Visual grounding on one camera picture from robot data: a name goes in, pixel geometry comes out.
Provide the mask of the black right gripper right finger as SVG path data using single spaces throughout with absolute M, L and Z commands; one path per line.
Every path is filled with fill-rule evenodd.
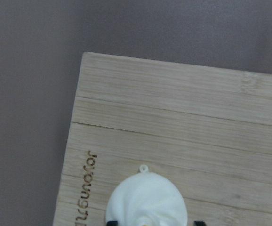
M 204 221 L 194 221 L 193 226 L 206 226 Z

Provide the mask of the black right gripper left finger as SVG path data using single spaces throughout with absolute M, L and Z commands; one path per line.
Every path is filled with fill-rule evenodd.
M 108 221 L 106 226 L 118 226 L 118 221 Z

